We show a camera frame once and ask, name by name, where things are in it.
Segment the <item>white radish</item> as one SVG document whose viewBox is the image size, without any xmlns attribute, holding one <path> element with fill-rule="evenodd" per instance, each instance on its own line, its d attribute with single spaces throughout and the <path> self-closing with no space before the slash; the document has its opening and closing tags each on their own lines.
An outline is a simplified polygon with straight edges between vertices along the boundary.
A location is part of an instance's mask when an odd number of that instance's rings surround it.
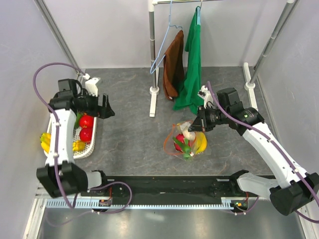
<svg viewBox="0 0 319 239">
<path fill-rule="evenodd" d="M 191 140 L 191 141 L 194 141 L 195 138 L 196 138 L 196 134 L 195 132 L 189 132 L 188 129 L 189 127 L 191 126 L 191 123 L 190 122 L 184 122 L 182 124 L 179 124 L 179 130 L 180 132 L 183 134 L 183 136 L 188 139 L 188 140 Z"/>
</svg>

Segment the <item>clear zip top bag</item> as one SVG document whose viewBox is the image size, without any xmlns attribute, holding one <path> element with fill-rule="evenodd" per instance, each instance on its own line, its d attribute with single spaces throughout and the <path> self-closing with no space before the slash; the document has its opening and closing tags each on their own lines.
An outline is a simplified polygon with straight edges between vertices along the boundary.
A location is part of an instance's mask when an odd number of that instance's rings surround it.
<svg viewBox="0 0 319 239">
<path fill-rule="evenodd" d="M 166 154 L 184 161 L 192 161 L 196 157 L 209 156 L 212 150 L 203 132 L 189 132 L 192 121 L 183 121 L 172 125 L 172 129 L 163 143 Z"/>
</svg>

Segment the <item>red dragon fruit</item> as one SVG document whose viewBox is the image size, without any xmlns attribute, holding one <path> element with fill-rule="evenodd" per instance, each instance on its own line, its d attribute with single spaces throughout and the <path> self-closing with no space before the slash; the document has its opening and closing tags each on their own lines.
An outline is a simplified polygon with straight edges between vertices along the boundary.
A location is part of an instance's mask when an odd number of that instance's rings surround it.
<svg viewBox="0 0 319 239">
<path fill-rule="evenodd" d="M 173 137 L 172 139 L 175 149 L 182 153 L 184 159 L 189 159 L 190 157 L 194 156 L 190 146 L 190 141 L 186 139 L 182 133 L 178 134 L 176 137 Z"/>
</svg>

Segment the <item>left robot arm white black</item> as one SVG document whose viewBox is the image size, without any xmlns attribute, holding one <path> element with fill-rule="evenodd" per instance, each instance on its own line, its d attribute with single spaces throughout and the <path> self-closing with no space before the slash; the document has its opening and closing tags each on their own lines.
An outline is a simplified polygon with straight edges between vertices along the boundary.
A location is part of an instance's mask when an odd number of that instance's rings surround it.
<svg viewBox="0 0 319 239">
<path fill-rule="evenodd" d="M 109 183 L 100 171 L 86 172 L 78 167 L 73 156 L 73 131 L 77 113 L 107 119 L 114 116 L 108 95 L 103 95 L 99 105 L 98 84 L 94 77 L 81 87 L 74 79 L 58 82 L 59 91 L 49 101 L 51 113 L 51 143 L 45 166 L 38 168 L 36 176 L 52 198 L 81 193 L 92 188 L 99 196 L 109 192 Z"/>
</svg>

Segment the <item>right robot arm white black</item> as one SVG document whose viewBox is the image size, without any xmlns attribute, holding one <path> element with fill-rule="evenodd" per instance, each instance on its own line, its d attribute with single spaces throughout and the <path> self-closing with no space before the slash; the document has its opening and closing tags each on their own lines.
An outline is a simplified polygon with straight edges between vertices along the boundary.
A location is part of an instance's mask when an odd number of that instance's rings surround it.
<svg viewBox="0 0 319 239">
<path fill-rule="evenodd" d="M 271 169 L 274 179 L 256 176 L 247 170 L 231 175 L 228 190 L 234 196 L 253 193 L 269 200 L 284 216 L 318 201 L 319 175 L 308 173 L 272 135 L 261 114 L 253 107 L 244 108 L 234 88 L 214 94 L 208 86 L 198 92 L 204 104 L 198 107 L 190 132 L 209 132 L 217 125 L 228 125 L 259 153 Z"/>
</svg>

